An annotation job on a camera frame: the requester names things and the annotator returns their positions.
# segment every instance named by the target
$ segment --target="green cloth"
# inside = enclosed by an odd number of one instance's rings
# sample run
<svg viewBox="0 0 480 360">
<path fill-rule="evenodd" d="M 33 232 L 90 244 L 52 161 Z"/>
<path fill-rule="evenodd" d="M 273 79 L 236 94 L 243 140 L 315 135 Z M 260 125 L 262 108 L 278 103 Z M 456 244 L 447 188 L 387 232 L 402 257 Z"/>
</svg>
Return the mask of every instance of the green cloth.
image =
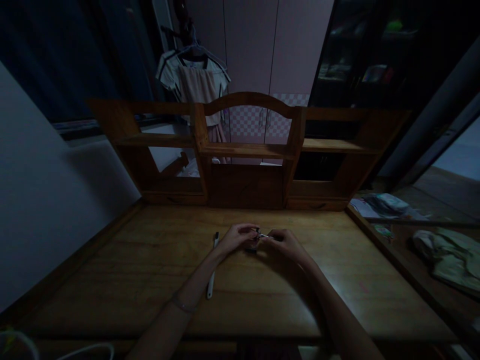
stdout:
<svg viewBox="0 0 480 360">
<path fill-rule="evenodd" d="M 433 262 L 432 275 L 474 291 L 480 291 L 480 244 L 459 232 L 437 228 L 419 230 L 413 243 Z"/>
</svg>

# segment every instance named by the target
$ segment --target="hand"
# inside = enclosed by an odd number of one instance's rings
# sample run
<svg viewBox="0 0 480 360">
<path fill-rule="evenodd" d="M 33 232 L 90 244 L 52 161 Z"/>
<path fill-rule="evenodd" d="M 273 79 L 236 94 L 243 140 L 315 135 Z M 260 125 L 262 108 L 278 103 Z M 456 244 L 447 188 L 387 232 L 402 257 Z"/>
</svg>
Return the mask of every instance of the hand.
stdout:
<svg viewBox="0 0 480 360">
<path fill-rule="evenodd" d="M 252 230 L 252 228 L 259 227 L 260 226 L 251 223 L 232 225 L 226 234 L 221 238 L 220 242 L 216 246 L 216 249 L 218 249 L 223 256 L 227 256 L 242 244 L 249 246 L 255 245 L 255 238 L 258 236 L 258 233 Z"/>
<path fill-rule="evenodd" d="M 268 233 L 268 237 L 262 237 L 261 241 L 277 249 L 300 266 L 311 259 L 309 253 L 291 230 L 273 229 Z"/>
</svg>

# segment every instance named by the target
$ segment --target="finger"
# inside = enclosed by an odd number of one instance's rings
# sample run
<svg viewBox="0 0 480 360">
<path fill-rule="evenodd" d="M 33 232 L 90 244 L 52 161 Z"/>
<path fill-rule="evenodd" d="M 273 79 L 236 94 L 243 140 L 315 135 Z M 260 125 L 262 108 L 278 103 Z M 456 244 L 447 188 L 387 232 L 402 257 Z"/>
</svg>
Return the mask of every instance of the finger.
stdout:
<svg viewBox="0 0 480 360">
<path fill-rule="evenodd" d="M 273 229 L 268 233 L 268 236 L 284 238 L 286 234 L 287 234 L 287 231 L 285 229 Z"/>
<path fill-rule="evenodd" d="M 241 233 L 240 239 L 242 241 L 252 240 L 252 239 L 255 239 L 257 236 L 258 236 L 258 233 L 256 231 L 250 230 L 249 232 Z"/>
<path fill-rule="evenodd" d="M 273 238 L 271 238 L 271 237 L 261 237 L 260 240 L 261 240 L 263 243 L 265 243 L 265 244 L 267 244 L 267 245 L 269 245 L 269 246 L 272 246 L 272 247 L 274 247 L 274 248 L 276 248 L 276 249 L 279 249 L 281 246 L 283 246 L 283 245 L 282 245 L 282 244 L 283 244 L 282 242 L 277 241 L 277 240 L 275 240 L 275 239 L 273 239 Z"/>
<path fill-rule="evenodd" d="M 259 242 L 256 240 L 247 240 L 243 243 L 243 246 L 246 248 L 256 248 L 258 244 Z"/>
<path fill-rule="evenodd" d="M 236 224 L 235 227 L 236 227 L 237 230 L 245 229 L 245 228 L 246 228 L 246 229 L 252 229 L 252 228 L 258 229 L 258 228 L 260 228 L 259 225 L 257 225 L 257 224 L 252 224 L 252 223 L 249 223 L 249 222 L 241 223 L 241 224 Z"/>
</svg>

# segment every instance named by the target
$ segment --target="drawer handle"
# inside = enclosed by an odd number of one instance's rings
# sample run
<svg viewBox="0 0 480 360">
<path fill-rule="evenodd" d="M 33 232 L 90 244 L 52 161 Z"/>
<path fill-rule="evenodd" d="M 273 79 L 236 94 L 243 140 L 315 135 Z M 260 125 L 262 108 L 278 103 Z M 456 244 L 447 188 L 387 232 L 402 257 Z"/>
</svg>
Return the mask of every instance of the drawer handle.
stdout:
<svg viewBox="0 0 480 360">
<path fill-rule="evenodd" d="M 182 203 L 181 200 L 174 199 L 173 197 L 170 197 L 170 196 L 167 196 L 166 199 L 171 201 L 174 204 L 181 204 Z"/>
<path fill-rule="evenodd" d="M 323 208 L 325 205 L 327 205 L 326 202 L 324 202 L 323 204 L 320 204 L 320 205 L 310 205 L 310 208 L 318 210 L 318 209 Z"/>
</svg>

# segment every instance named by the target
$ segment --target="drawer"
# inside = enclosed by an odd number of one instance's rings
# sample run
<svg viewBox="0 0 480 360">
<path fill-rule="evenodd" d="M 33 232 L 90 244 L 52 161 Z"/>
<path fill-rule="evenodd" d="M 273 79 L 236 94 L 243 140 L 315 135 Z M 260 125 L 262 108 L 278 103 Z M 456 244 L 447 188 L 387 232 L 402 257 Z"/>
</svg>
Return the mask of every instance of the drawer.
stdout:
<svg viewBox="0 0 480 360">
<path fill-rule="evenodd" d="M 151 204 L 163 205 L 205 205 L 207 199 L 203 195 L 178 195 L 166 193 L 144 192 L 143 198 Z"/>
<path fill-rule="evenodd" d="M 286 208 L 292 210 L 343 211 L 348 204 L 348 201 L 290 197 L 286 202 Z"/>
</svg>

